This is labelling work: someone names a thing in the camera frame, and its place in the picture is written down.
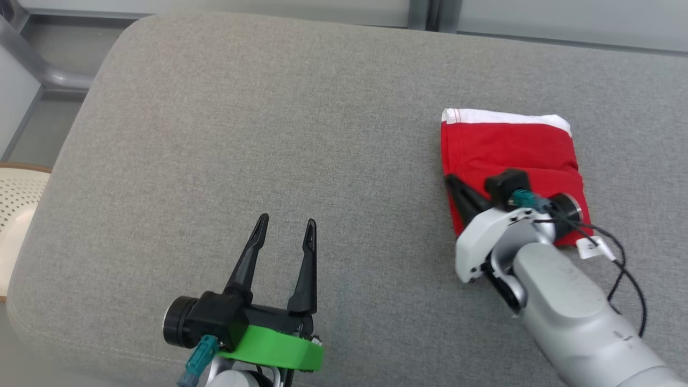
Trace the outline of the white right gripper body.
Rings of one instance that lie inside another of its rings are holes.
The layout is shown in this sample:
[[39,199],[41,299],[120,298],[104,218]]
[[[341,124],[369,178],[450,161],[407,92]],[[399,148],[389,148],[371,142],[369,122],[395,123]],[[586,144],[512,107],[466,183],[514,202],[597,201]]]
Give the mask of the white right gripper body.
[[499,208],[477,214],[455,240],[455,272],[463,283],[484,274],[491,262],[500,274],[511,266],[521,246],[531,242],[555,244],[570,233],[570,224],[583,221],[583,210],[573,196],[558,193],[537,200],[540,208]]

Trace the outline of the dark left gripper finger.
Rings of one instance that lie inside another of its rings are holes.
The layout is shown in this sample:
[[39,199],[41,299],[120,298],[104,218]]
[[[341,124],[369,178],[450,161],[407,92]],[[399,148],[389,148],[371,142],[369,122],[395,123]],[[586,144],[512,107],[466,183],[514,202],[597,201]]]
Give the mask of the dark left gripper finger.
[[224,287],[224,294],[253,297],[252,284],[255,275],[256,260],[265,243],[268,224],[269,215],[267,213],[261,214]]
[[317,311],[317,223],[307,222],[302,244],[303,259],[295,290],[288,301],[288,311],[297,316],[310,316]]

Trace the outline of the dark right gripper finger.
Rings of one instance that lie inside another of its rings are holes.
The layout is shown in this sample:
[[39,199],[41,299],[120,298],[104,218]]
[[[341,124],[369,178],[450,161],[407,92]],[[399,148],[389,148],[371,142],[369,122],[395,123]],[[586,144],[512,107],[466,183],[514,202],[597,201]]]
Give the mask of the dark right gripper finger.
[[470,187],[449,187],[449,203],[455,235],[460,235],[478,211],[475,198],[478,193]]
[[484,196],[455,175],[445,177],[445,186],[459,216],[477,216],[492,208]]

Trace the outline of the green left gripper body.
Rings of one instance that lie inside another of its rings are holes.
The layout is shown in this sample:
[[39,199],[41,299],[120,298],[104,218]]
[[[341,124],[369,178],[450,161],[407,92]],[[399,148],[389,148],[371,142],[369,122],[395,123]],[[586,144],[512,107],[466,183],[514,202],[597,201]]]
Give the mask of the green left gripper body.
[[261,367],[317,371],[324,348],[304,333],[283,333],[288,313],[258,309],[239,296],[182,296],[163,319],[163,338],[193,350],[187,371],[204,371],[215,357]]

